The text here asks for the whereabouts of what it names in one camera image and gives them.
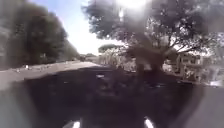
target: sunlight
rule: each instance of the sunlight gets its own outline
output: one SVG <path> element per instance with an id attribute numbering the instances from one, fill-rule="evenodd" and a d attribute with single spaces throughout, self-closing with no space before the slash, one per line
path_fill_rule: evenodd
<path id="1" fill-rule="evenodd" d="M 148 0 L 117 0 L 121 6 L 129 9 L 141 9 Z"/>
<path id="2" fill-rule="evenodd" d="M 147 126 L 147 128 L 154 128 L 152 122 L 149 119 L 145 120 L 145 125 Z"/>
<path id="3" fill-rule="evenodd" d="M 72 128 L 80 128 L 80 122 L 74 122 L 73 127 Z"/>

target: tree branch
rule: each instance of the tree branch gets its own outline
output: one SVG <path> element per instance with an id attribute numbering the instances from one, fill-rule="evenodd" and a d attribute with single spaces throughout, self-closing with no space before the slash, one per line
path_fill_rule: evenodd
<path id="1" fill-rule="evenodd" d="M 190 52 L 190 51 L 196 50 L 196 49 L 198 49 L 198 48 L 200 48 L 200 46 L 194 46 L 194 47 L 192 47 L 192 48 L 189 48 L 189 49 L 184 50 L 184 51 L 179 52 L 179 53 L 186 53 L 186 52 Z"/>
<path id="2" fill-rule="evenodd" d="M 183 49 L 185 46 L 183 45 L 182 47 L 180 47 L 177 52 L 179 52 L 181 49 Z"/>
<path id="3" fill-rule="evenodd" d="M 172 50 L 172 48 L 177 45 L 177 44 L 180 44 L 178 43 L 178 40 L 176 39 L 175 42 L 171 45 L 171 46 L 168 46 L 168 48 L 166 48 L 163 52 L 165 55 L 169 55 L 170 51 Z"/>

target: sky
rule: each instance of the sky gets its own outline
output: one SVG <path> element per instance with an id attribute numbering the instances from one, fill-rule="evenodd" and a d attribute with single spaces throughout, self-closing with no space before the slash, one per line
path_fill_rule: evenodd
<path id="1" fill-rule="evenodd" d="M 98 54 L 98 48 L 115 41 L 99 40 L 95 34 L 89 33 L 88 20 L 84 16 L 81 6 L 86 0 L 30 0 L 54 12 L 68 33 L 68 40 L 81 54 Z"/>

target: sun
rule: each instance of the sun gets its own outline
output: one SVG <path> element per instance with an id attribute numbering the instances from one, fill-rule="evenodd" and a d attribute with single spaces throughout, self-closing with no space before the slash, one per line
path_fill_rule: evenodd
<path id="1" fill-rule="evenodd" d="M 128 9 L 141 9 L 148 0 L 116 0 L 117 3 Z"/>

